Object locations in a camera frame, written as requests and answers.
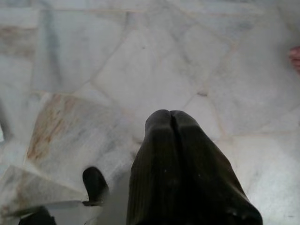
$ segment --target floor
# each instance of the floor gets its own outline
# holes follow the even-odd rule
[[[300,222],[299,0],[0,0],[1,213],[111,188],[157,109],[230,159],[265,225]]]

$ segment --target marble floor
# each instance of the marble floor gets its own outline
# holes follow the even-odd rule
[[[266,225],[300,223],[299,0],[0,0],[0,211],[86,199],[184,110]]]

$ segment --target skin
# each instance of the skin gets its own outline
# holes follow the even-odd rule
[[[290,50],[289,58],[295,70],[300,75],[300,46],[292,48]]]

